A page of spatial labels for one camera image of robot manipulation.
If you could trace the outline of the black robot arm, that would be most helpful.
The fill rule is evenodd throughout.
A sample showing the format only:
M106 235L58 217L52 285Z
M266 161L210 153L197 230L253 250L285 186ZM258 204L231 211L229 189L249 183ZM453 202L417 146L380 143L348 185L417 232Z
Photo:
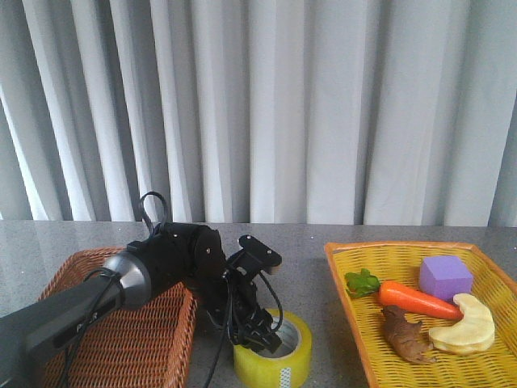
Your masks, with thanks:
M280 326L256 299L254 278L281 256L243 235L230 258L208 226L165 223L134 241L71 289L1 319L1 349L9 356L46 360L92 324L118 310L138 310L178 283L199 298L229 338L256 352L275 352Z

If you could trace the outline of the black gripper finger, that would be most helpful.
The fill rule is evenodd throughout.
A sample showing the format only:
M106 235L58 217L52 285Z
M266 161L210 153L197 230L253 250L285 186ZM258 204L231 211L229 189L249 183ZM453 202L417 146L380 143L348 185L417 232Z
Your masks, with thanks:
M282 340L275 331L267 331L259 341L259 351L274 354L282 344Z

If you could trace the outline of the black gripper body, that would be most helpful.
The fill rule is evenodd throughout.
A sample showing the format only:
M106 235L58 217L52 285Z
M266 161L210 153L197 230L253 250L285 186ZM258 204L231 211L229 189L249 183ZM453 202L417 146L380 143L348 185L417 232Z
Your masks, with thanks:
M257 300L257 287L237 270L200 282L197 295L214 325L223 328L234 345L259 348L261 336L277 331L271 314Z

